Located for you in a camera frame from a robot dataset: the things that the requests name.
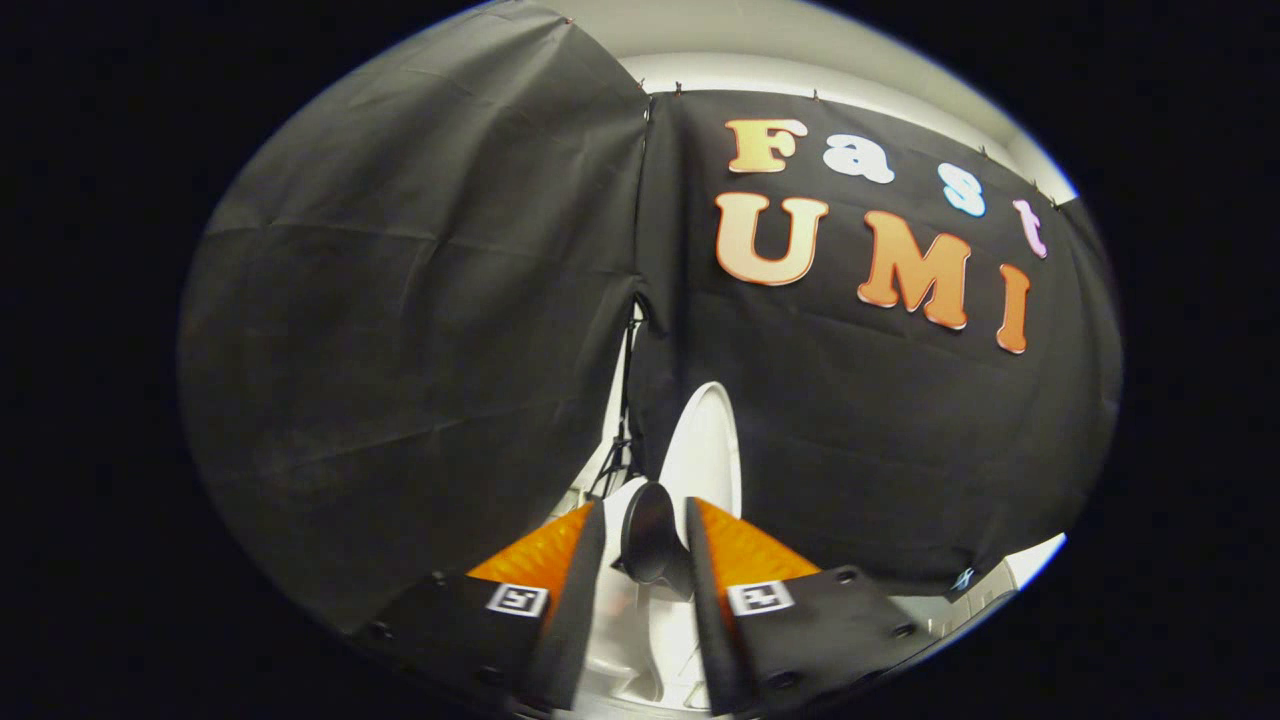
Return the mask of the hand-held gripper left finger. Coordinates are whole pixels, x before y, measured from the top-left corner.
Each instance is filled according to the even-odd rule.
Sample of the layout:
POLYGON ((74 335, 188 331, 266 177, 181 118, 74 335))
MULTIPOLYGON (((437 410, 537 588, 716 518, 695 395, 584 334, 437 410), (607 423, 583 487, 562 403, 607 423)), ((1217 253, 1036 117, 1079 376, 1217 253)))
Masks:
POLYGON ((476 568, 398 594, 360 644, 468 711, 573 706, 593 628, 605 510, 589 502, 476 568))

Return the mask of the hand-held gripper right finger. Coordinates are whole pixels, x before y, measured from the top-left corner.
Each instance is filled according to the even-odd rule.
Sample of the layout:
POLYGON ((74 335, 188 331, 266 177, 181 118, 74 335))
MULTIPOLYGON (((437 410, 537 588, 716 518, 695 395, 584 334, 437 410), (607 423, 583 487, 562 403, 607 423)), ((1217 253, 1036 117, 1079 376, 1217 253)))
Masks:
POLYGON ((819 569, 703 500, 685 503, 716 716, 818 716, 927 659, 936 638, 852 565, 819 569))

